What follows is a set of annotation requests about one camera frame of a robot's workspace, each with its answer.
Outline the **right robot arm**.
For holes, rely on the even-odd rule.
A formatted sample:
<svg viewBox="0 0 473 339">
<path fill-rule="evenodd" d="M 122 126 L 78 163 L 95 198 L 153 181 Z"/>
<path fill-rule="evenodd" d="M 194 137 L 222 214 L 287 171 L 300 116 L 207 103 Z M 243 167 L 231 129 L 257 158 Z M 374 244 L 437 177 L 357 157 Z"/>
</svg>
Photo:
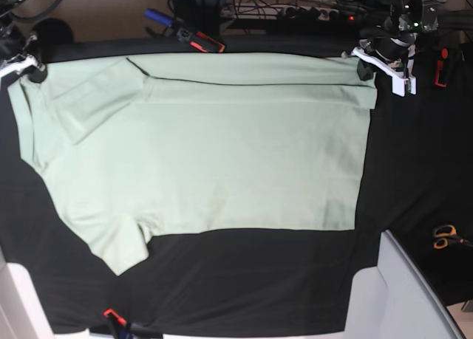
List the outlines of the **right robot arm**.
<svg viewBox="0 0 473 339">
<path fill-rule="evenodd" d="M 1 78 L 16 73 L 41 83 L 47 77 L 47 67 L 41 61 L 38 34 L 23 35 L 10 17 L 23 1 L 1 0 Z"/>
</svg>

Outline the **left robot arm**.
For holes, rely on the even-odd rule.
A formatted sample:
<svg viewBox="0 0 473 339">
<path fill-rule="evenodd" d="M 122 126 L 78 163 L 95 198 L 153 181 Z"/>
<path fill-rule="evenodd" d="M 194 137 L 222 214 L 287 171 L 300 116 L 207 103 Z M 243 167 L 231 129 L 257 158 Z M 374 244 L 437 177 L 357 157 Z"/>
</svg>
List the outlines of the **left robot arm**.
<svg viewBox="0 0 473 339">
<path fill-rule="evenodd" d="M 349 17 L 359 26 L 358 45 L 349 54 L 358 59 L 358 77 L 369 81 L 384 73 L 393 94 L 416 95 L 416 44 L 438 29 L 439 1 L 360 0 L 358 5 L 362 12 Z"/>
</svg>

